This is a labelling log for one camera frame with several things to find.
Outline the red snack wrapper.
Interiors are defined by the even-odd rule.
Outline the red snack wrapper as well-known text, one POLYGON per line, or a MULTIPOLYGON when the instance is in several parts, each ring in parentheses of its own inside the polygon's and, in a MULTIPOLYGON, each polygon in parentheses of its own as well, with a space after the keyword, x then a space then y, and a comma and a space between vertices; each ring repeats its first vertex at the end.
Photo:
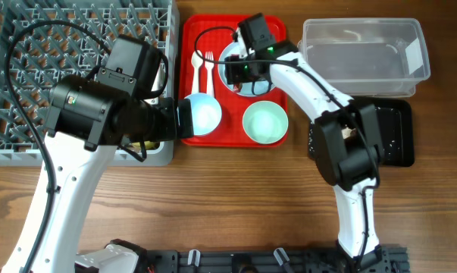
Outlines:
POLYGON ((242 86, 241 86, 240 84, 239 84, 239 85, 234 85, 234 86, 233 86, 233 91, 234 91, 235 93, 239 93, 239 92, 241 91, 241 87, 242 87, 242 86))

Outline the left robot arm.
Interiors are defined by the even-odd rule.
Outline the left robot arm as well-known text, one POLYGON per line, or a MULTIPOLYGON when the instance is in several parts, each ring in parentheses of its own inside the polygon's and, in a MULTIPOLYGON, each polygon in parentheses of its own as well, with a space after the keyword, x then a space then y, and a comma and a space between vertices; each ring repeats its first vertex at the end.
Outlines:
POLYGON ((147 42, 120 36, 108 62, 88 76, 69 75, 50 92, 46 134, 39 138, 43 166, 17 245, 5 272, 147 272, 144 248, 113 240, 78 255, 92 197, 123 139, 144 145, 193 135, 188 100, 149 100, 167 56, 147 42))

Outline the light blue bowl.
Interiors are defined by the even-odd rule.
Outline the light blue bowl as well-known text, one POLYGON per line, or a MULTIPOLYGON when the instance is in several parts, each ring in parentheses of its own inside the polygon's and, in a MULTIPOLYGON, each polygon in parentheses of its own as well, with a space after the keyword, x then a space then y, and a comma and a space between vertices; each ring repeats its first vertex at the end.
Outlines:
POLYGON ((221 122, 219 102, 206 93, 194 93, 186 98, 191 105, 194 135, 200 137, 212 133, 221 122))

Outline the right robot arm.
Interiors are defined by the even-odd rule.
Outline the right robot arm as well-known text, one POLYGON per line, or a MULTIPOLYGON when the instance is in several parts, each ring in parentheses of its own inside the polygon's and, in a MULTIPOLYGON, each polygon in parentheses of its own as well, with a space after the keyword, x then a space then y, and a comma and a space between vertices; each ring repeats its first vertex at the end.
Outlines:
POLYGON ((307 114, 315 163, 336 196, 338 247, 353 271, 369 268, 380 248, 373 195, 380 186, 383 144, 375 106, 329 84, 293 43, 274 38, 263 14, 240 21, 232 37, 239 53, 224 60, 227 82, 266 80, 307 114))

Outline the green bowl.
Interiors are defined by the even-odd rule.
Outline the green bowl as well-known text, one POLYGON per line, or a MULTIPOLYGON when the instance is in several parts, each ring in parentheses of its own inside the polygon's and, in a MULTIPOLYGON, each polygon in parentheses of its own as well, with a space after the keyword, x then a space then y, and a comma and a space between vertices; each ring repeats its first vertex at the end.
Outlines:
POLYGON ((246 135, 262 145, 270 145, 282 140, 289 127, 286 111, 271 101, 251 104, 243 114, 242 123, 246 135))

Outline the white plastic spoon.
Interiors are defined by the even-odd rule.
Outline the white plastic spoon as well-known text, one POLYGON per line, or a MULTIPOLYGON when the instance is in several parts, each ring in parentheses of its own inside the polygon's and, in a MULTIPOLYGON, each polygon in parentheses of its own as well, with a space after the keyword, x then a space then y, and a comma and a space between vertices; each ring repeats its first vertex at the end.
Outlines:
POLYGON ((191 57, 191 65, 193 66, 192 94, 199 92, 199 69, 203 62, 202 53, 199 50, 194 51, 191 57))

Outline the yellow plastic cup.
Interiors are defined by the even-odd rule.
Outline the yellow plastic cup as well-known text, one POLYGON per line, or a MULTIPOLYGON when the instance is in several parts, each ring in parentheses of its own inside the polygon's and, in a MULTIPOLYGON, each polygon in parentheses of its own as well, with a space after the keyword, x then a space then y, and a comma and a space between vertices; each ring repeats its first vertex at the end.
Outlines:
MULTIPOLYGON (((131 143, 130 144, 137 152, 141 150, 141 145, 140 143, 131 143)), ((150 142, 150 141, 145 141, 144 142, 144 147, 146 150, 156 150, 160 146, 159 142, 150 142)))

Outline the food scraps and rice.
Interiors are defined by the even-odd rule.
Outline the food scraps and rice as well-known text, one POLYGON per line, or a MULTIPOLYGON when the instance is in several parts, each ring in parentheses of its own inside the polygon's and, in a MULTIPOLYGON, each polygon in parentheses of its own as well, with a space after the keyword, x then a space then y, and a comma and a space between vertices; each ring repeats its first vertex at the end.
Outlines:
POLYGON ((415 162, 412 113, 401 108, 377 106, 384 148, 384 164, 408 167, 415 162))

